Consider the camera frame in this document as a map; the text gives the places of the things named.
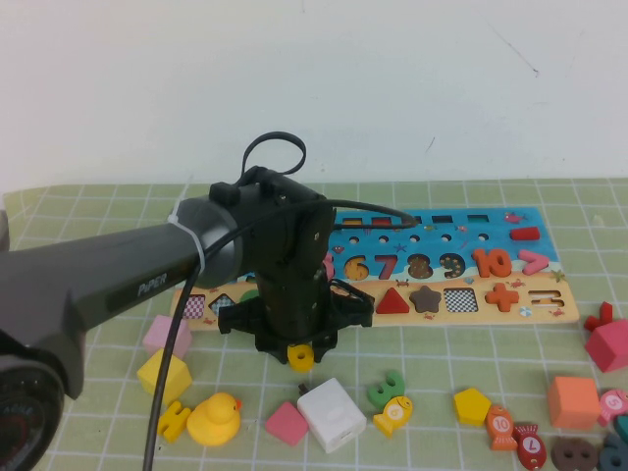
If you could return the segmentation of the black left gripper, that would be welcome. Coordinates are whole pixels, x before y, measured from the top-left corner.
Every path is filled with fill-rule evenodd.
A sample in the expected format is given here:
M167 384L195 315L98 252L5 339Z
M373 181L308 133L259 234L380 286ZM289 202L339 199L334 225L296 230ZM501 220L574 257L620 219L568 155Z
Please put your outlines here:
M331 289L324 266L309 275L284 268L255 274L258 295L219 313L222 334L253 334L258 351L288 364L290 344L311 341L314 362L337 347L338 328L331 314Z

